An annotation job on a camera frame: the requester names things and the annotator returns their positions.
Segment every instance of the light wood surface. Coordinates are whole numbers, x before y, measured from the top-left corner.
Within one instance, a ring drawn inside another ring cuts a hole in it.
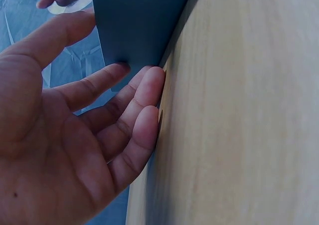
[[[165,67],[127,224],[318,225],[319,0],[198,0]]]

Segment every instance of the fingernail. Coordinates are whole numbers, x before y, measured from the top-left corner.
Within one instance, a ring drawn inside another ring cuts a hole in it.
[[[127,69],[131,69],[130,65],[125,63],[125,62],[118,62],[117,64],[119,64],[119,65],[121,65],[121,66],[123,66],[123,67],[125,67]]]

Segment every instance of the wooden panel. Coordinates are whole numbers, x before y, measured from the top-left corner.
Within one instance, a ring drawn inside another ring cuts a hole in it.
[[[166,72],[137,224],[319,224],[319,0],[198,0]]]

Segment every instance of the blue tarp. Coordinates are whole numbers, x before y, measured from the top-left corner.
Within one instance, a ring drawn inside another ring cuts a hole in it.
[[[46,9],[37,9],[38,0],[0,0],[0,51],[21,40],[54,15]],[[97,30],[83,41],[70,46],[43,71],[43,87],[54,87],[82,79],[104,67]],[[114,92],[104,93],[83,113],[103,105]],[[124,225],[129,189],[127,188],[89,225]]]

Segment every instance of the tape roll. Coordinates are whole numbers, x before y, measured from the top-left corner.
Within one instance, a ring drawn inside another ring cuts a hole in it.
[[[73,13],[87,7],[92,0],[77,0],[75,3],[69,6],[59,6],[56,2],[48,7],[48,11],[51,14]]]

